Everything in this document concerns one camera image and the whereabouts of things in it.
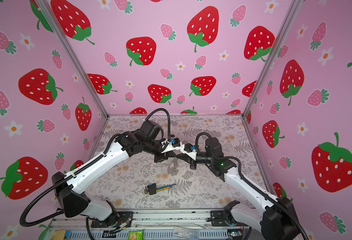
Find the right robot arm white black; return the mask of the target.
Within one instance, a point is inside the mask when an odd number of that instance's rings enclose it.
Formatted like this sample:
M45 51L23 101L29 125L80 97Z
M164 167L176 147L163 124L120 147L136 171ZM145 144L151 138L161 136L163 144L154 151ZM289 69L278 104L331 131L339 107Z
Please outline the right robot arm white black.
M299 223L293 203L287 198L279 198L246 177L241 170L241 161L233 156L225 156L217 138L208 133L205 150L199 150L198 144L182 144L173 139L171 147L180 151L179 159L190 163L206 165L209 170L223 182L239 191L253 207L242 207L239 203L230 209L230 216L237 223L244 223L259 231L266 240L295 240L298 236L307 240L309 237Z

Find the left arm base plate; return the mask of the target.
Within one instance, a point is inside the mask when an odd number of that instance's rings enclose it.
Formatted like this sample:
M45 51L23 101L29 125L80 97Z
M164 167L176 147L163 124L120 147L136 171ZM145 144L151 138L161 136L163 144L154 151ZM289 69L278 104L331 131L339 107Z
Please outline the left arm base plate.
M134 212L117 212L112 214L104 221L93 220L91 223L92 228L117 228L122 224L126 224L125 228L131 226Z

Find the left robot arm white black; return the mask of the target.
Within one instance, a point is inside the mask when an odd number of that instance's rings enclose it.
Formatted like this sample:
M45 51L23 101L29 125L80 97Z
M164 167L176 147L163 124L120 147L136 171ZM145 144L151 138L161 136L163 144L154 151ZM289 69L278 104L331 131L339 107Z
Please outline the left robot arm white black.
M163 129L157 123L146 117L141 127L113 135L103 152L84 165L63 174L56 173L52 177L53 186L38 195L23 211L20 217L22 227L31 227L64 214L67 218L78 215L96 219L107 227L119 222L119 213L109 201L101 202L86 196L85 190L100 176L115 165L141 152L152 154L156 163L168 158L179 158L186 162L196 159L196 152L192 145L182 144L174 135L157 139ZM48 193L54 192L58 198L61 210L42 219L27 222L28 213L35 204Z

